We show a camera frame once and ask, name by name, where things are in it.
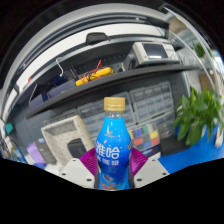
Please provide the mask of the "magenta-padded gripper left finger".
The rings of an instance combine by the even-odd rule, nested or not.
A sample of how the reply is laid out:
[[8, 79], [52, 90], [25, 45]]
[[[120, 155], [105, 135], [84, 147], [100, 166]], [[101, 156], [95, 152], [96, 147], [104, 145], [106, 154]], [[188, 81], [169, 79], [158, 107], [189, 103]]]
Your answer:
[[60, 171], [59, 176], [78, 186], [93, 189], [97, 172], [96, 151], [91, 149], [80, 158], [72, 158]]

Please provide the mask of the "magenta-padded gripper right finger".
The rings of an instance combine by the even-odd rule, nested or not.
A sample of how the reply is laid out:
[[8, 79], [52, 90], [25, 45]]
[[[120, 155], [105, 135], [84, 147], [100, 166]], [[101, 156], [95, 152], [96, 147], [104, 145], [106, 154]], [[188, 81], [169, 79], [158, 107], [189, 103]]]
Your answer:
[[129, 186], [131, 189], [141, 188], [169, 175], [160, 161], [147, 158], [133, 148], [129, 162]]

